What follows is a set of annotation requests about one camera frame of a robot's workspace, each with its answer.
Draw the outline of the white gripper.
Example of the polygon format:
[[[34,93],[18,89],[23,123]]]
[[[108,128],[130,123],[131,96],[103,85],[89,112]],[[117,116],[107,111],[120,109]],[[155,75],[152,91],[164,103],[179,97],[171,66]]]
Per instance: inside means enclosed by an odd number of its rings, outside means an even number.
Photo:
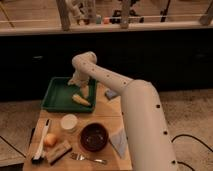
[[[89,97],[89,86],[87,85],[89,83],[90,76],[76,70],[73,74],[73,77],[67,82],[67,85],[77,85],[80,88],[80,91],[84,98]]]

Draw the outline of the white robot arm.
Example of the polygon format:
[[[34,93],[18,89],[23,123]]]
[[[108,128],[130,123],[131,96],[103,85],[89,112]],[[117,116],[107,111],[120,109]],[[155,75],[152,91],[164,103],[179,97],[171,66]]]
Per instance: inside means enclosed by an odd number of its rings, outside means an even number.
[[[79,87],[96,79],[120,95],[133,171],[178,171],[161,101],[148,81],[134,80],[97,65],[89,51],[72,58],[75,72],[68,82]]]

